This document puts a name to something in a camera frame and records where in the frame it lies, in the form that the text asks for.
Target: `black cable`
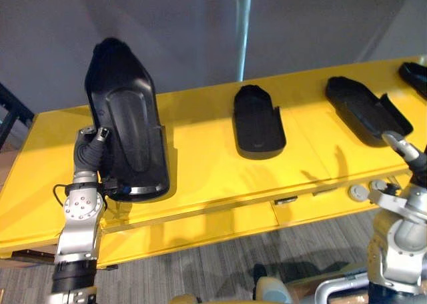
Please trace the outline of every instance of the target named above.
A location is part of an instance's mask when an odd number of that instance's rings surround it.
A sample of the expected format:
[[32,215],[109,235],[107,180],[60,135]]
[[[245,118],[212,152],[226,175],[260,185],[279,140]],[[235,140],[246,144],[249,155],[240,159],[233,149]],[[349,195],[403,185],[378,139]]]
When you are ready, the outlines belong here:
[[[61,200],[58,198],[58,195],[56,194],[56,188],[57,187],[67,187],[68,185],[65,185],[65,184],[56,184],[55,186],[53,186],[53,195],[55,196],[55,198],[56,198],[56,200],[57,200],[57,202],[60,204],[60,206],[64,206],[63,204],[62,204],[62,202],[61,202]],[[101,194],[101,196],[102,196],[102,200],[103,200],[103,202],[104,202],[104,204],[105,204],[105,211],[107,211],[107,209],[108,209],[108,203],[107,203],[107,201],[105,200],[105,194]]]
[[58,198],[58,195],[56,195],[56,188],[57,188],[57,187],[66,187],[66,185],[65,185],[65,184],[56,184],[56,185],[53,187],[53,189],[52,189],[52,191],[53,191],[53,195],[55,196],[55,198],[56,198],[57,202],[60,204],[60,206],[64,206],[64,205],[62,204],[61,200]]

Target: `white wall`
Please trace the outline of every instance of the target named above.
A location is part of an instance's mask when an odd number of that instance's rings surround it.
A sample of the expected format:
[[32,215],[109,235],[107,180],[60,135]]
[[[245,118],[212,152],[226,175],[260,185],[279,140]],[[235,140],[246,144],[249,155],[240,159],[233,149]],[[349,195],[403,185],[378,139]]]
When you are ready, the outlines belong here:
[[[0,0],[0,81],[34,112],[84,104],[91,51],[109,36],[157,92],[233,81],[235,1]],[[253,0],[245,78],[424,53],[424,1]]]

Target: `black tray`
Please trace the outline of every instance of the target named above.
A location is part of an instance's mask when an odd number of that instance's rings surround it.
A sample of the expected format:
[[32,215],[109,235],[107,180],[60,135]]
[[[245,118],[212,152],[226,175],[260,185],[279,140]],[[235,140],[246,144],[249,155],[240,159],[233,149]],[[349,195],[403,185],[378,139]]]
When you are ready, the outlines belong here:
[[109,197],[135,202],[166,193],[169,176],[154,85],[130,48],[113,38],[97,45],[85,88],[96,128],[111,132],[99,170]]
[[389,100],[377,98],[365,85],[346,77],[331,77],[326,97],[337,114],[358,138],[370,146],[386,146],[381,134],[395,131],[406,136],[413,130],[410,122]]
[[238,152],[248,159],[269,159],[286,144],[279,107],[257,85],[243,86],[234,97],[234,130]]
[[399,74],[405,82],[427,99],[427,67],[417,63],[405,62],[399,67]]

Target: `black rubber piece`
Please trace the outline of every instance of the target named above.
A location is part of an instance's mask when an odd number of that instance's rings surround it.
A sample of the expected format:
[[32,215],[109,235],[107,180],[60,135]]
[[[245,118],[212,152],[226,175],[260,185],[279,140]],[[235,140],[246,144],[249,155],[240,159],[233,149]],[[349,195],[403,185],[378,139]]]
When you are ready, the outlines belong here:
[[[95,127],[110,130],[99,169],[106,194],[125,202],[165,194],[169,176],[154,85],[130,48],[114,38],[98,44],[85,88]],[[141,193],[131,194],[133,187]]]
[[95,134],[81,134],[77,136],[74,146],[74,165],[76,170],[90,170],[97,172],[101,167],[104,144],[94,140]]
[[425,304],[427,295],[414,295],[404,292],[396,292],[387,287],[369,283],[369,304]]
[[243,86],[234,97],[234,129],[238,152],[248,159],[274,157],[286,145],[279,107],[257,85]]
[[427,67],[405,62],[399,67],[399,75],[423,98],[427,99]]
[[385,189],[381,189],[380,191],[384,194],[397,196],[398,190],[402,189],[399,184],[395,183],[387,183],[387,187]]
[[97,261],[62,262],[53,272],[52,293],[68,292],[94,285]]
[[331,77],[326,97],[337,114],[365,144],[386,146],[381,134],[395,131],[402,136],[413,131],[411,123],[389,100],[387,94],[377,98],[365,85],[346,77]]

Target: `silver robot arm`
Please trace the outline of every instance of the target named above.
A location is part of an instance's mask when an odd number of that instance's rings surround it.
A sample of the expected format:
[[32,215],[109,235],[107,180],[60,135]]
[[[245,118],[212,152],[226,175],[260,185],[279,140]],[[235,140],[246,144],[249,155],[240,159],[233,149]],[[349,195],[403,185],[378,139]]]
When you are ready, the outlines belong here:
[[374,219],[368,248],[370,299],[375,297],[371,290],[381,288],[390,294],[420,294],[427,253],[427,156],[395,132],[385,132],[383,139],[402,156],[413,176],[400,196],[395,196],[393,186],[368,196],[382,208]]
[[74,149],[73,183],[64,202],[65,226],[55,255],[55,272],[47,304],[95,304],[99,220],[104,212],[97,170],[109,131],[79,130]]

